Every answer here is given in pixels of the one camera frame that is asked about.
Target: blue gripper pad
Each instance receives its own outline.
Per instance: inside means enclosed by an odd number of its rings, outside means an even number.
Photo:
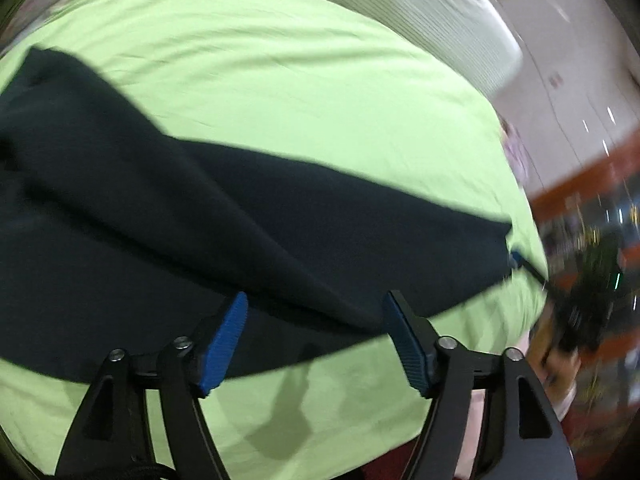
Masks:
[[[246,294],[239,292],[227,309],[211,343],[205,349],[199,366],[202,375],[198,382],[198,389],[202,397],[208,396],[224,380],[244,329],[248,309],[249,302]]]
[[[409,322],[391,293],[386,294],[382,303],[382,311],[385,331],[389,334],[396,347],[396,352],[398,352],[398,357],[409,385],[425,397],[428,390],[433,386],[429,374],[434,367],[434,357],[425,354]]]

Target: folded black garment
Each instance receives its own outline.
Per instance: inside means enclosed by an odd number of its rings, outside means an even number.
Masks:
[[[0,95],[0,160],[0,357],[66,380],[113,348],[159,350],[238,290],[231,376],[379,335],[389,289],[434,316],[509,273],[508,222],[165,136],[52,50]]]

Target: green fabric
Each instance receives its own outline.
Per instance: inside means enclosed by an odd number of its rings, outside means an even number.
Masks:
[[[0,60],[0,88],[32,44],[80,57],[168,135],[311,160],[510,218],[509,243],[545,265],[491,105],[368,18],[324,0],[71,0]],[[519,274],[433,323],[501,352],[542,304]],[[0,362],[0,425],[52,472],[85,389]],[[152,397],[156,453],[169,462]],[[387,337],[225,381],[202,406],[234,480],[332,478],[413,438],[428,408]]]

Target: wrinkled green fabric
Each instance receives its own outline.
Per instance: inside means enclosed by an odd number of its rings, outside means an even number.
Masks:
[[[368,18],[324,0],[70,0],[0,60],[0,88],[32,44],[81,58],[167,135],[310,160],[511,219],[509,244],[545,266],[491,105]],[[501,352],[542,304],[519,274],[433,323],[470,348]],[[50,473],[85,389],[0,361],[0,425]],[[322,480],[413,438],[428,404],[385,336],[225,381],[202,407],[234,480]],[[158,460],[170,463],[155,394],[150,414]]]

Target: black fabric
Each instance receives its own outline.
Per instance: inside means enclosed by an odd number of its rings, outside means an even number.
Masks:
[[[63,379],[157,351],[236,290],[232,376],[380,334],[390,288],[433,316],[509,273],[508,222],[164,136],[61,52],[32,49],[0,95],[0,156],[0,357]]]

